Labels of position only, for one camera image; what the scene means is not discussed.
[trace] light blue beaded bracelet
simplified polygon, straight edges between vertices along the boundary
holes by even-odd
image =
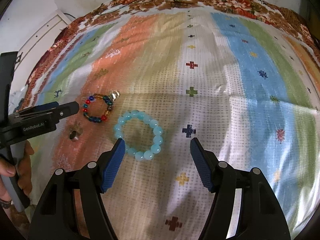
[[[135,148],[130,148],[129,145],[125,144],[125,151],[128,155],[134,157],[137,161],[151,160],[153,159],[154,154],[158,154],[161,151],[160,145],[163,142],[161,134],[163,132],[162,128],[159,126],[159,123],[156,119],[152,119],[148,114],[142,111],[133,110],[130,112],[125,112],[123,116],[118,118],[118,123],[114,126],[113,130],[115,131],[115,137],[123,138],[121,132],[122,125],[124,125],[128,120],[132,118],[138,118],[143,121],[145,124],[148,124],[153,129],[153,145],[151,148],[145,152],[137,151]]]

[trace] silver bolt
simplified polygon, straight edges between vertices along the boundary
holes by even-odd
[[[61,175],[63,173],[63,169],[57,169],[55,174],[56,175]]]
[[[218,165],[221,168],[226,168],[228,166],[228,164],[226,162],[219,162]]]
[[[92,169],[92,168],[94,168],[95,166],[97,166],[97,163],[96,163],[96,162],[90,162],[90,163],[88,163],[88,168],[89,168],[89,169]]]
[[[258,168],[253,168],[252,172],[257,175],[261,173],[261,171]]]

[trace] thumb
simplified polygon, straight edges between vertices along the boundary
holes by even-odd
[[[6,177],[13,177],[16,174],[16,169],[13,165],[0,158],[0,174]]]

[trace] red snowflake print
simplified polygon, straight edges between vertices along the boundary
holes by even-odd
[[[283,129],[277,130],[277,140],[280,142],[280,144],[284,140],[284,130]]]

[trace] red cross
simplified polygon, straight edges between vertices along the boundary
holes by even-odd
[[[197,67],[198,64],[194,64],[193,61],[190,61],[190,63],[186,63],[186,66],[190,66],[191,69],[195,69],[195,67]]]
[[[169,231],[174,231],[176,230],[176,228],[181,228],[182,227],[182,223],[178,222],[177,217],[172,217],[171,220],[166,220],[165,224],[169,225]]]

